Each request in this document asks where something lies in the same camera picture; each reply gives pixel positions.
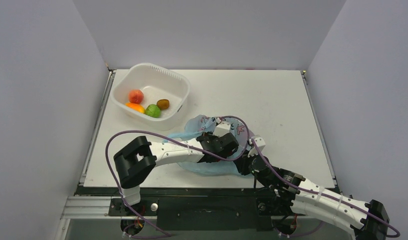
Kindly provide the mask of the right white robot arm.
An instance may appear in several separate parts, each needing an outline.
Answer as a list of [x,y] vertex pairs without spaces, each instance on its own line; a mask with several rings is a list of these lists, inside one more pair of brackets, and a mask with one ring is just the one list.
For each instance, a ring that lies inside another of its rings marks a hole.
[[259,155],[242,155],[234,161],[238,172],[253,175],[254,180],[271,192],[268,210],[284,215],[307,215],[334,225],[356,240],[384,240],[389,216],[384,205],[365,202],[335,193],[295,172],[268,167]]

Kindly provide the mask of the light blue plastic bag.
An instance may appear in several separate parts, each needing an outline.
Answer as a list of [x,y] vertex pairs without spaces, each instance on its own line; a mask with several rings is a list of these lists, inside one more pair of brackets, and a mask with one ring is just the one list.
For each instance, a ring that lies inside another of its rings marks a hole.
[[[244,150],[250,150],[248,146],[248,139],[254,134],[249,130],[248,126],[240,120],[238,117],[225,117],[221,120],[230,124],[229,132],[233,134],[235,139],[239,143],[238,150],[231,156],[227,157],[230,161],[217,160],[216,162],[181,162],[178,165],[188,171],[203,175],[203,176],[222,176],[222,175],[235,175],[240,176],[237,167],[232,159],[236,159],[244,152]],[[206,115],[198,115],[190,119],[183,132],[171,133],[168,135],[171,139],[188,141],[195,139],[202,135],[202,133],[212,133],[217,125],[217,118]]]

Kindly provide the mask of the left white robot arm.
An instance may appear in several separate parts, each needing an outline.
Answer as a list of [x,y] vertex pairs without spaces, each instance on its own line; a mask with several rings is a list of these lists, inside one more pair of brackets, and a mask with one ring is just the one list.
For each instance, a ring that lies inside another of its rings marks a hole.
[[135,215],[141,208],[140,185],[159,166],[190,163],[213,163],[233,159],[242,148],[230,132],[223,136],[203,133],[185,141],[150,142],[146,136],[136,137],[113,157],[118,186],[123,198],[121,208]]

